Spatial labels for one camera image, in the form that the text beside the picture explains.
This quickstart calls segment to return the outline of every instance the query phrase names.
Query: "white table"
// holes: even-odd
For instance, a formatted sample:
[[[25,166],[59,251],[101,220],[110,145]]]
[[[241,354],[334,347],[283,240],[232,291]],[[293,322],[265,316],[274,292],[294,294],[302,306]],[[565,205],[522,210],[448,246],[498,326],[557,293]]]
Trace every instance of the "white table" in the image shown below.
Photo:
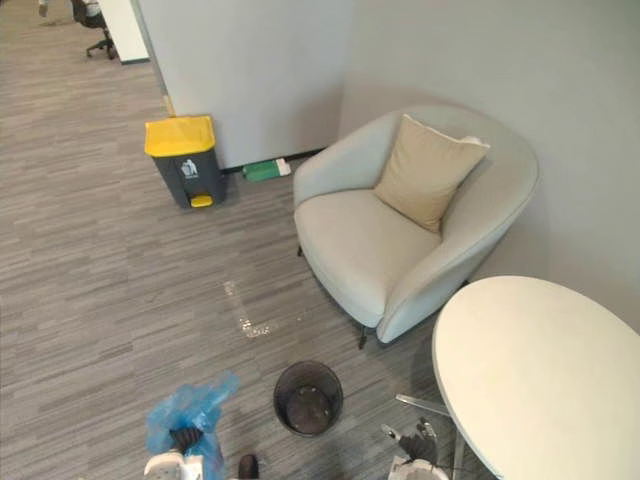
[[[592,300],[526,277],[472,283],[442,310],[433,361],[498,478],[640,479],[640,336]]]

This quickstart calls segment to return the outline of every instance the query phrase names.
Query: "plastic bag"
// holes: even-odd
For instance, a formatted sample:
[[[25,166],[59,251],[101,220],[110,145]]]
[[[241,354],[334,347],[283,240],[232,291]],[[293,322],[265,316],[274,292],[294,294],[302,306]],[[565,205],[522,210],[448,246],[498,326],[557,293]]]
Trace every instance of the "plastic bag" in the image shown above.
[[[202,455],[204,480],[222,480],[224,464],[215,427],[221,404],[235,393],[238,384],[238,377],[226,372],[214,385],[178,388],[147,415],[147,450],[154,455],[164,453],[173,446],[171,430],[198,428],[203,432],[202,437],[184,455]]]

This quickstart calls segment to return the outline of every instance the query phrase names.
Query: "wall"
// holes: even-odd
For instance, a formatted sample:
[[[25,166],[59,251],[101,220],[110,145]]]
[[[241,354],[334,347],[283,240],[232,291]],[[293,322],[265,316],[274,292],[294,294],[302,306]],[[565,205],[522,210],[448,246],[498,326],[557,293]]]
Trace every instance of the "wall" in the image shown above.
[[[138,0],[178,115],[209,114],[223,167],[338,133],[351,0]]]
[[[526,138],[542,182],[477,273],[574,288],[640,332],[640,2],[357,0],[341,133],[434,97]]]
[[[149,58],[130,0],[100,0],[100,8],[121,62]]]

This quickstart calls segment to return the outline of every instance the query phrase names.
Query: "light gray armchair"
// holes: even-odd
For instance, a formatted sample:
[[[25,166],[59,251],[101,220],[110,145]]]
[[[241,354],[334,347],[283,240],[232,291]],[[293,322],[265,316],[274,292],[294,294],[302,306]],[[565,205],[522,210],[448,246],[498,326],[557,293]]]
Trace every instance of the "light gray armchair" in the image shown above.
[[[401,114],[454,138],[489,143],[443,218],[441,234],[378,199]],[[294,177],[295,224],[320,283],[363,327],[389,342],[438,310],[489,254],[533,195],[536,157],[524,140],[466,109],[389,113],[307,160]]]

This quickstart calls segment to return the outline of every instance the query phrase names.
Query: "chair seat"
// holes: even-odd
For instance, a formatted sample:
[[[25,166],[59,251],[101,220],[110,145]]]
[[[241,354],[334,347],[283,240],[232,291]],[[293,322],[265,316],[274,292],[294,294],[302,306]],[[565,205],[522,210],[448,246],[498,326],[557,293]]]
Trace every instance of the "chair seat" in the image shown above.
[[[296,209],[295,222],[315,275],[367,327],[378,325],[399,279],[441,242],[369,189],[310,198]]]

